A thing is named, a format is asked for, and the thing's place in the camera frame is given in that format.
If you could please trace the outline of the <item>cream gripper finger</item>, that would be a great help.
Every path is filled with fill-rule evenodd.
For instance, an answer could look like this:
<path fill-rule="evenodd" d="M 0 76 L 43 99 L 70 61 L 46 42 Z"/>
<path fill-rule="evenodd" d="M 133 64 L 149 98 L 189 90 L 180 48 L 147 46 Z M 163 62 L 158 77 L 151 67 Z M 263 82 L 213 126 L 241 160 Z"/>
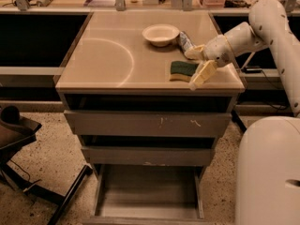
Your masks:
<path fill-rule="evenodd" d="M 191 90 L 196 90 L 210 77 L 212 77 L 218 68 L 218 63 L 215 60 L 208 60 L 198 67 L 192 75 L 188 84 Z"/>
<path fill-rule="evenodd" d="M 184 55 L 187 59 L 190 60 L 203 60 L 204 59 L 203 50 L 204 50 L 204 45 L 198 45 L 185 51 Z"/>

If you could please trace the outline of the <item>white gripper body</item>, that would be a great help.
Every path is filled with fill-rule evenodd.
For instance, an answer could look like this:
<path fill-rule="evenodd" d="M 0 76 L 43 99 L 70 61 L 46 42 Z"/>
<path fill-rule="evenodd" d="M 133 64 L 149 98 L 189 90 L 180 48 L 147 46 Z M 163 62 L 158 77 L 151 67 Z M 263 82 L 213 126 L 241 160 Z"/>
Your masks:
<path fill-rule="evenodd" d="M 207 60 L 217 62 L 219 68 L 230 64 L 234 59 L 231 45 L 224 35 L 218 35 L 204 45 L 204 55 Z"/>

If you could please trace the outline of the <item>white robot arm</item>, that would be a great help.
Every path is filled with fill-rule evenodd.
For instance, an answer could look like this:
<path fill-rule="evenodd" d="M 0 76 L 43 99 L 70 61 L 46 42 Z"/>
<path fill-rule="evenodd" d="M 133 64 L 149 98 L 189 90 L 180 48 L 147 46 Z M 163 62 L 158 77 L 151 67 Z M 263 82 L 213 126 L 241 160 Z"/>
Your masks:
<path fill-rule="evenodd" d="M 248 21 L 193 47 L 201 64 L 189 82 L 196 90 L 238 55 L 267 49 L 289 102 L 245 131 L 237 156 L 234 225 L 300 225 L 300 42 L 278 0 L 259 0 Z"/>

